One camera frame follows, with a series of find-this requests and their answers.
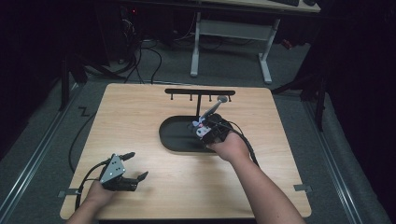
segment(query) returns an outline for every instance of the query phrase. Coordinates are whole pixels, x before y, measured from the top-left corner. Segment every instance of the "dark background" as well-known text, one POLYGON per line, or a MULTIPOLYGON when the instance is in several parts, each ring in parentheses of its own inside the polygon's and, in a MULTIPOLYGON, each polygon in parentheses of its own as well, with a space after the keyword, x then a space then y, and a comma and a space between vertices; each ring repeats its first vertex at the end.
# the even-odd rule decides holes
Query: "dark background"
MULTIPOLYGON (((315 22, 283 20, 276 42, 288 39, 294 45, 313 44, 297 78, 320 72, 318 64, 323 64, 321 60, 325 59, 330 73, 327 92, 346 139, 379 201, 395 221, 391 211, 395 210, 396 202, 393 165, 396 159, 396 3, 394 0, 374 4, 363 0, 319 3, 322 15, 347 20, 339 25, 326 24, 321 29, 315 22)), ((0 10, 3 158, 59 79, 66 54, 78 52, 107 64, 121 59, 125 52, 117 51, 123 49, 120 46, 108 43, 107 30, 103 30, 106 25, 101 23, 93 4, 8 1, 2 3, 0 10)), ((109 20, 114 19, 111 13, 107 16, 109 20)), ((147 35, 171 44, 172 29, 180 29, 181 33, 188 29, 185 22, 188 20, 184 19, 191 14, 167 10, 161 17, 153 11, 141 16, 152 18, 142 20, 147 22, 142 25, 147 35)))

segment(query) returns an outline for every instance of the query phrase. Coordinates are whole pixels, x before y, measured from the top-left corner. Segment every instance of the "cable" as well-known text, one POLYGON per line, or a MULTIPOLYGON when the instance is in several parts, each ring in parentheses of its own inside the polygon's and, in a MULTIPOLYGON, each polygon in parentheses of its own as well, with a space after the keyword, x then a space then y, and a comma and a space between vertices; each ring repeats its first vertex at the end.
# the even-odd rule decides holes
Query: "cable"
POLYGON ((214 48, 205 48, 203 47, 201 44, 199 45, 199 47, 201 49, 207 49, 207 50, 213 50, 213 49, 218 49, 219 47, 222 46, 222 44, 224 43, 224 37, 221 36, 206 36, 206 38, 202 38, 203 40, 212 40, 212 39, 219 39, 219 43, 217 46, 215 46, 214 48))
POLYGON ((88 124, 88 122, 90 122, 90 120, 91 120, 93 117, 95 117, 96 113, 97 113, 97 112, 94 112, 94 113, 85 121, 85 123, 81 126, 81 128, 79 128, 78 133, 77 133, 77 135, 75 136, 75 138, 74 138, 74 140, 73 140, 73 143, 72 143, 72 145, 71 145, 70 148, 69 148, 68 162, 69 162, 70 169, 72 170, 73 173, 76 171, 75 168, 73 167, 73 164, 72 164, 72 149, 73 149, 73 146, 74 146, 74 144, 76 143, 76 141, 77 141, 79 135, 81 134, 82 130, 85 128, 85 126, 88 124))
POLYGON ((230 38, 227 38, 227 39, 224 39, 224 42, 228 43, 228 44, 238 45, 238 46, 245 46, 245 45, 250 44, 251 42, 256 42, 256 41, 249 39, 249 40, 246 40, 246 42, 244 42, 244 43, 237 43, 234 41, 230 41, 230 38))
POLYGON ((96 164, 96 165, 93 166, 93 167, 91 168, 91 170, 84 176, 84 179, 82 179, 82 182, 81 182, 81 184, 79 185, 79 188, 78 188, 78 194, 77 194, 77 197, 76 197, 76 204, 75 204, 75 211, 79 208, 79 205, 80 205, 80 203, 81 203, 81 194, 82 194, 82 191, 84 190, 84 184, 85 184, 85 182, 87 181, 88 176, 90 176, 90 174, 92 173, 92 171, 94 171, 96 168, 98 168, 99 166, 102 166, 102 165, 106 165, 106 164, 109 163, 109 162, 110 162, 110 159, 108 159, 108 160, 106 160, 106 161, 102 161, 102 162, 96 164))
POLYGON ((141 59, 142 59, 142 43, 140 43, 140 45, 139 45, 139 59, 137 60, 136 64, 134 65, 134 68, 131 70, 131 72, 128 74, 128 76, 125 78, 124 83, 127 83, 129 77, 134 72, 134 70, 137 70, 137 66, 140 64, 141 59))
POLYGON ((158 72, 158 70, 160 69, 161 64, 163 63, 163 57, 161 57, 161 54, 159 52, 155 51, 154 49, 146 49, 146 50, 150 50, 150 51, 156 53, 160 57, 160 63, 158 64, 157 69, 155 69, 154 73, 151 75, 150 83, 151 83, 151 85, 153 85, 154 84, 154 76, 158 72))
POLYGON ((186 34, 184 34, 181 38, 174 39, 175 42, 177 42, 178 40, 183 40, 186 38, 190 38, 191 36, 194 36, 194 35, 190 35, 190 33, 191 33, 192 27, 194 25, 196 15, 197 15, 197 13, 195 12, 194 16, 192 17, 192 22, 191 22, 189 31, 186 34))
POLYGON ((239 132, 240 132, 242 135, 244 135, 244 133, 242 132, 242 129, 239 128, 239 126, 238 126, 237 124, 235 124, 234 122, 231 122, 231 121, 228 121, 228 123, 231 123, 231 124, 235 125, 235 126, 239 129, 239 132))
POLYGON ((181 82, 160 81, 160 80, 154 81, 154 83, 162 84, 162 85, 165 84, 165 85, 197 86, 196 84, 192 84, 192 83, 181 83, 181 82))
MULTIPOLYGON (((140 43, 139 40, 140 40, 141 35, 142 35, 141 32, 138 32, 138 33, 134 34, 134 38, 132 38, 132 40, 130 41, 131 44, 129 45, 129 47, 127 47, 127 54, 128 54, 127 58, 131 57, 130 61, 128 62, 128 64, 125 67, 121 68, 120 70, 111 72, 112 74, 119 75, 121 73, 124 73, 124 72, 130 70, 131 68, 133 68, 136 65, 136 58, 134 56, 134 52, 139 46, 139 43, 140 43)), ((89 69, 89 68, 87 68, 85 66, 84 66, 84 70, 85 70, 85 72, 87 72, 87 73, 89 73, 91 75, 94 75, 94 76, 102 76, 103 75, 103 73, 94 72, 94 71, 92 71, 91 69, 89 69)))
POLYGON ((143 78, 140 76, 139 69, 137 69, 137 67, 136 67, 136 73, 137 73, 137 77, 139 78, 140 84, 145 84, 145 81, 144 81, 143 78))
POLYGON ((191 37, 194 37, 194 35, 186 36, 186 37, 183 38, 183 39, 179 39, 178 41, 175 41, 174 43, 175 43, 176 45, 178 45, 178 46, 181 46, 181 47, 188 47, 188 46, 191 46, 191 45, 194 44, 194 40, 189 40, 189 38, 191 38, 191 37), (187 44, 180 44, 180 42, 182 42, 182 41, 187 42, 187 44))
POLYGON ((250 158, 253 160, 253 162, 254 162, 258 167, 260 167, 259 162, 258 162, 257 159, 256 159, 256 154, 254 153, 253 147, 252 147, 251 144, 249 143, 248 139, 242 134, 242 131, 241 131, 241 133, 240 133, 240 132, 238 132, 238 131, 237 131, 236 129, 234 129, 234 128, 230 128, 230 127, 228 127, 228 126, 226 126, 226 125, 224 125, 224 124, 217 123, 217 122, 214 122, 214 121, 211 121, 211 120, 208 120, 208 122, 213 123, 213 124, 216 124, 216 125, 219 125, 219 126, 221 126, 221 127, 223 127, 223 128, 226 128, 226 129, 230 130, 230 131, 233 132, 233 133, 238 134, 238 135, 242 138, 242 140, 245 142, 245 144, 247 145, 247 150, 249 151, 250 158))
POLYGON ((152 41, 154 41, 155 42, 155 44, 153 45, 153 46, 150 46, 150 47, 144 47, 143 49, 154 49, 155 47, 157 47, 157 45, 158 45, 158 40, 143 40, 142 41, 142 44, 143 44, 143 42, 152 42, 152 41))

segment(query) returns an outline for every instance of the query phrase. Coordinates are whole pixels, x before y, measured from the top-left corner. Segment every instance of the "wooden board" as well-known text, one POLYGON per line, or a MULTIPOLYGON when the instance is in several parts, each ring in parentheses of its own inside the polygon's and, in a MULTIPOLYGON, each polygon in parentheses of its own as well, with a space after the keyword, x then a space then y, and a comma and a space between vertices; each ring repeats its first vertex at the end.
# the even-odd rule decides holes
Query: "wooden board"
MULTIPOLYGON (((287 194, 303 217, 311 208, 271 92, 265 88, 110 84, 93 122, 76 173, 70 184, 78 188, 85 174, 112 153, 135 152, 124 161, 124 177, 149 171, 136 191, 119 191, 99 214, 101 219, 236 218, 253 217, 246 195, 232 166, 214 153, 175 153, 159 137, 164 120, 175 115, 195 115, 197 97, 166 94, 166 88, 233 90, 232 101, 217 113, 233 121, 253 146, 261 168, 287 194)), ((210 108, 202 97, 201 114, 210 108)), ((98 177, 101 169, 92 174, 98 177)), ((84 199, 90 186, 87 182, 84 199)), ((66 196, 61 217, 74 212, 76 196, 66 196)))

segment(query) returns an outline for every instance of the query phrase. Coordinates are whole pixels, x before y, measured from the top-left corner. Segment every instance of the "table leg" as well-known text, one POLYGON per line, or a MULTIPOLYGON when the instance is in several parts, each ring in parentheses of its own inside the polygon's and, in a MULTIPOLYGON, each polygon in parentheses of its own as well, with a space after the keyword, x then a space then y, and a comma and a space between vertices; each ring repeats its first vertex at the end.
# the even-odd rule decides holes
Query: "table leg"
POLYGON ((197 22, 195 23, 194 51, 192 52, 191 72, 190 72, 190 75, 192 77, 198 76, 200 23, 201 23, 201 12, 197 12, 197 22))
POLYGON ((265 45, 264 53, 259 54, 260 65, 262 66, 262 75, 264 76, 264 82, 266 84, 272 83, 270 71, 268 69, 268 64, 267 64, 267 57, 268 57, 268 53, 270 52, 272 43, 274 42, 274 38, 275 38, 277 27, 279 26, 279 23, 280 23, 280 19, 276 19, 272 26, 272 29, 270 31, 267 43, 265 45))

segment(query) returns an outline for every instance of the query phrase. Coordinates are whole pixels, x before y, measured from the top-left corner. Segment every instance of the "forearm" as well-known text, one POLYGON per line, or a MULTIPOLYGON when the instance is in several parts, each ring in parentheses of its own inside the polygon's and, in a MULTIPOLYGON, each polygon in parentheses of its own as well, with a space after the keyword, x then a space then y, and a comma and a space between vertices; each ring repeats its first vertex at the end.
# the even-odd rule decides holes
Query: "forearm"
POLYGON ((100 207, 91 202, 84 202, 78 208, 78 210, 71 216, 66 224, 87 224, 93 223, 96 213, 100 210, 100 207))
POLYGON ((256 164, 242 159, 232 166, 259 224, 304 223, 289 198, 256 164))

